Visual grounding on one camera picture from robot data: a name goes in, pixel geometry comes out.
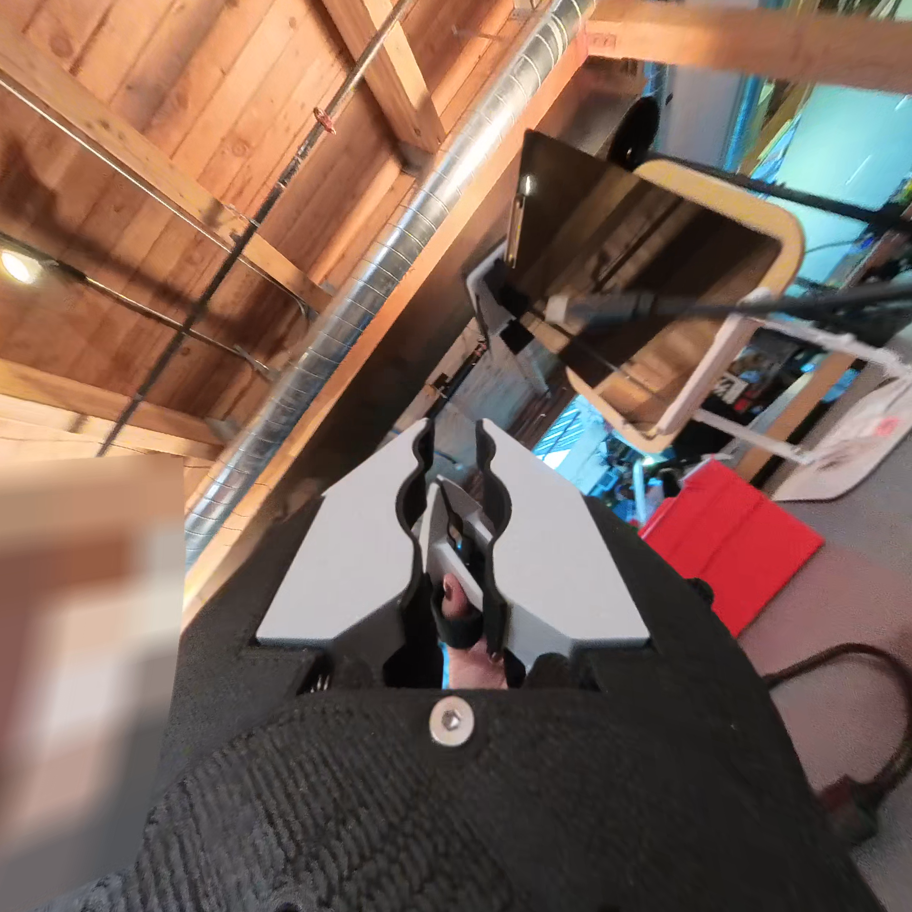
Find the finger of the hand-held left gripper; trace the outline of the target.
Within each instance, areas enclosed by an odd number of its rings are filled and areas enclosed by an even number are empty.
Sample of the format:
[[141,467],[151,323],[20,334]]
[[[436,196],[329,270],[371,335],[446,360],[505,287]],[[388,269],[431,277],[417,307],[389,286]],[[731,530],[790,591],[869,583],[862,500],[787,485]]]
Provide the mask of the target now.
[[439,490],[447,514],[447,537],[462,564],[484,560],[494,532],[481,504],[447,478],[439,478]]
[[420,521],[418,544],[424,572],[430,579],[456,574],[458,554],[450,535],[450,511],[443,481],[427,488],[427,505]]

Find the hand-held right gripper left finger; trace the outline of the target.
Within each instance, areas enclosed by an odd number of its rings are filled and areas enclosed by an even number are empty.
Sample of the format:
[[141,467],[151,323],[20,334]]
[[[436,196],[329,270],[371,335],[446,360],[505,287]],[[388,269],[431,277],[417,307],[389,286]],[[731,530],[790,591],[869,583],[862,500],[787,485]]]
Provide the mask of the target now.
[[423,574],[413,528],[427,508],[434,427],[422,418],[323,495],[257,629],[266,646],[396,652]]

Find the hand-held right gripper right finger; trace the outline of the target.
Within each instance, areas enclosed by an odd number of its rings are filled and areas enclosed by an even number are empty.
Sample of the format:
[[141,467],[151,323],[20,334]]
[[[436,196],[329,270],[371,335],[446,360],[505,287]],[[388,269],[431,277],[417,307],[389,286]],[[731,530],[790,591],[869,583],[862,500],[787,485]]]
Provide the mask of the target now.
[[640,647],[649,632],[585,497],[484,418],[476,423],[484,513],[484,636],[523,665]]

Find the black usb adapter with cable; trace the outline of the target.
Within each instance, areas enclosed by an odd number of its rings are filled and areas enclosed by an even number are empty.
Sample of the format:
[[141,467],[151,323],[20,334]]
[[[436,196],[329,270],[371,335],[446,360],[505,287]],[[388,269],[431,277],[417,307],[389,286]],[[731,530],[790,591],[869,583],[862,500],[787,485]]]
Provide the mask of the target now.
[[757,288],[738,301],[711,302],[646,291],[611,294],[555,294],[548,298],[544,320],[551,325],[574,325],[583,330],[606,331],[612,327],[658,319],[694,321],[729,315],[761,318],[787,314],[809,320],[828,320],[845,313],[903,313],[910,311],[911,285],[866,283],[829,290],[825,294],[795,297]]

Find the person's left hand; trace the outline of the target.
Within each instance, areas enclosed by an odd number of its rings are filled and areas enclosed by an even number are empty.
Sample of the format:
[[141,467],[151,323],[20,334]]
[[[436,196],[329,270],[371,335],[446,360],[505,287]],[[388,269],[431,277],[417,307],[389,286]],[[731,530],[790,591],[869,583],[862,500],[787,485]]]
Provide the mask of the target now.
[[[467,627],[479,613],[467,598],[460,580],[448,573],[443,576],[441,585],[441,617],[456,630]],[[489,654],[482,636],[467,648],[445,643],[442,649],[444,690],[507,690],[504,662]]]

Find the red flat case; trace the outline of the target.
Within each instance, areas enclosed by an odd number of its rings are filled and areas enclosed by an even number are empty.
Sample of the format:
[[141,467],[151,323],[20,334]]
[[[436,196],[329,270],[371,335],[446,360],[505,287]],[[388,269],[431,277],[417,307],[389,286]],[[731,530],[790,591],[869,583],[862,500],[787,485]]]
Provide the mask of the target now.
[[826,540],[710,459],[639,530],[679,576],[712,588],[713,611],[739,637]]

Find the white tablet stand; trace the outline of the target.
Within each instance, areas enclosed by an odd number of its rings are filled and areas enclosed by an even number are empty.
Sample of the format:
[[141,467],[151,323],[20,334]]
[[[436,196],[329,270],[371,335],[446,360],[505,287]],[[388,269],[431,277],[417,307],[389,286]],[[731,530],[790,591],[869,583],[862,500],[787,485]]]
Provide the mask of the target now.
[[464,277],[464,284],[487,351],[494,351],[499,338],[516,356],[532,345],[546,347],[531,328],[541,324],[537,302],[519,289],[506,251],[503,239]]

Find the black laptop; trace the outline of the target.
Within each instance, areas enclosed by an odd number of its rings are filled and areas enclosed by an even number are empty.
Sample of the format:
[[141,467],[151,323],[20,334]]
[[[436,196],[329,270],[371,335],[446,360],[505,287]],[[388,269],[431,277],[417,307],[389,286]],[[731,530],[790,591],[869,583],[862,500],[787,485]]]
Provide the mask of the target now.
[[684,255],[653,278],[697,215],[694,202],[611,161],[541,131],[526,131],[503,259],[485,281],[509,314],[499,335],[517,354],[541,344],[588,386],[623,379],[645,394],[655,380],[634,372],[633,356],[665,328],[667,317],[612,324],[594,305],[547,316],[551,297],[597,298],[642,290],[670,292]]

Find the white printed sheet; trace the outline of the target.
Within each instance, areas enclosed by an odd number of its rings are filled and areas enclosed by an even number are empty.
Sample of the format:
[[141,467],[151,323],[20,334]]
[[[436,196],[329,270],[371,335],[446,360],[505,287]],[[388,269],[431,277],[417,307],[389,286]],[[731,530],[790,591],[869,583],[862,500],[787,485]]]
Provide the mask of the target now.
[[891,380],[862,397],[774,491],[776,503],[822,503],[858,487],[911,431],[911,381]]

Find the black sprinkler pipe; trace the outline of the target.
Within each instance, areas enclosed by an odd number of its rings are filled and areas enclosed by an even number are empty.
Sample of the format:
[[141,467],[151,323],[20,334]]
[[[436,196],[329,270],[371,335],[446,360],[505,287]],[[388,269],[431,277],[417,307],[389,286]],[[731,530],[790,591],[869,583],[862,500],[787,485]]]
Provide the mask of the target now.
[[291,159],[278,176],[275,184],[269,190],[266,199],[260,205],[256,213],[248,219],[243,233],[238,235],[234,240],[234,244],[222,261],[222,264],[219,266],[207,286],[203,289],[199,299],[193,305],[187,317],[175,330],[170,342],[158,356],[149,373],[145,379],[143,379],[143,382],[139,385],[137,391],[133,394],[128,405],[121,410],[112,429],[100,444],[95,454],[97,458],[102,458],[108,454],[108,451],[120,436],[121,430],[127,426],[140,405],[145,403],[148,394],[158,383],[172,359],[178,354],[185,340],[189,337],[191,330],[207,315],[212,299],[232,272],[234,266],[243,258],[247,247],[256,239],[264,221],[282,198],[294,176],[300,171],[305,159],[313,152],[317,143],[325,134],[334,133],[336,131],[335,118],[339,113],[343,102],[359,85],[386,39],[390,36],[394,26],[399,23],[412,5],[412,1],[398,1],[395,6],[392,7],[380,28],[374,36],[371,37],[364,50],[356,59],[343,83],[336,90],[335,95],[330,99],[327,107],[316,107],[313,109],[313,126],[307,132],[302,143],[298,146],[295,153],[291,156]]

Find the black table with plywood edge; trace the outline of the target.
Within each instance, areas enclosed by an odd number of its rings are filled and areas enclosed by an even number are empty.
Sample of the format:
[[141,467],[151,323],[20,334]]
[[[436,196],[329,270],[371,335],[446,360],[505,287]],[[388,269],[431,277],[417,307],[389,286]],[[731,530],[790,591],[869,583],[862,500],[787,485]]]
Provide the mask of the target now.
[[650,161],[635,169],[641,181],[670,192],[701,212],[721,216],[772,243],[773,258],[763,272],[748,269],[746,279],[719,281],[699,298],[708,316],[687,328],[682,317],[667,324],[619,368],[608,368],[595,385],[566,369],[572,389],[593,407],[621,439],[645,455],[667,450],[690,420],[698,419],[731,363],[760,329],[758,316],[722,315],[722,293],[744,288],[748,303],[766,303],[760,292],[783,292],[797,276],[804,233],[792,213],[751,196],[717,178],[670,161]]

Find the round ceiling lamp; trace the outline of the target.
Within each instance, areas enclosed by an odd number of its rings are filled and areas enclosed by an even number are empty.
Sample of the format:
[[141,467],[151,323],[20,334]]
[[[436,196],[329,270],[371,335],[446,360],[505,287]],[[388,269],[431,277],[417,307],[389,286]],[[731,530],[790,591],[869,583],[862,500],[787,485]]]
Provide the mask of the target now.
[[19,285],[35,285],[44,273],[40,259],[13,245],[1,245],[1,267],[6,276]]

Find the silver spiral air duct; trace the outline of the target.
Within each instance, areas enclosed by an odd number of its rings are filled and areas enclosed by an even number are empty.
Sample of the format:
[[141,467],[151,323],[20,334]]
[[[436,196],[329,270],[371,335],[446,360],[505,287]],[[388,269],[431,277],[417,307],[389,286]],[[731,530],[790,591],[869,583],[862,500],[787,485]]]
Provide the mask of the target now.
[[461,232],[473,191],[496,182],[586,58],[585,29],[596,2],[547,4],[517,51],[458,124],[431,170],[401,204],[332,297],[304,342],[273,383],[265,401],[222,451],[185,519],[186,570],[197,563],[231,513],[255,486],[295,426],[341,371],[349,353],[407,280],[423,282],[430,248],[445,230]]

